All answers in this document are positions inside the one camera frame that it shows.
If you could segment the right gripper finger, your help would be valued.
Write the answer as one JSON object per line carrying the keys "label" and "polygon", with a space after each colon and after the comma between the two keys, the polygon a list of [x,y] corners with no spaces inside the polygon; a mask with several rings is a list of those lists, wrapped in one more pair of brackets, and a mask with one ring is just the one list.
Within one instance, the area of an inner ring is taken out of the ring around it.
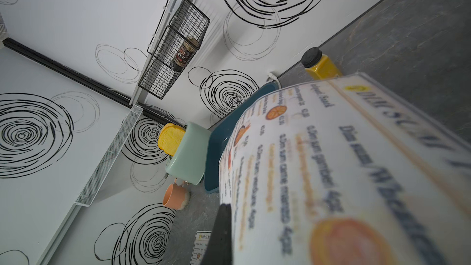
{"label": "right gripper finger", "polygon": [[231,265],[232,256],[232,210],[230,204],[219,207],[209,241],[209,264]]}

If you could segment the new menu sheet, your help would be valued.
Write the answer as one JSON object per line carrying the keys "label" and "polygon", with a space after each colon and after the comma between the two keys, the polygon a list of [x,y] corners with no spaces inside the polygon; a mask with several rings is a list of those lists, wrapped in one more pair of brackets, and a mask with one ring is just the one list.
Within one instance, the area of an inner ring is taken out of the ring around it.
{"label": "new menu sheet", "polygon": [[197,231],[191,254],[190,265],[200,265],[209,244],[211,231]]}

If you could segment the old menu sheet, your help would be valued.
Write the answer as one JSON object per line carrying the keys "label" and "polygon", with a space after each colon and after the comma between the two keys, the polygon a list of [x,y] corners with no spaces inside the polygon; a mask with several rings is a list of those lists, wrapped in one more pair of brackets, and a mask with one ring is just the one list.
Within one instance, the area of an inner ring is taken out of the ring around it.
{"label": "old menu sheet", "polygon": [[258,99],[219,162],[235,265],[468,265],[471,146],[366,74]]}

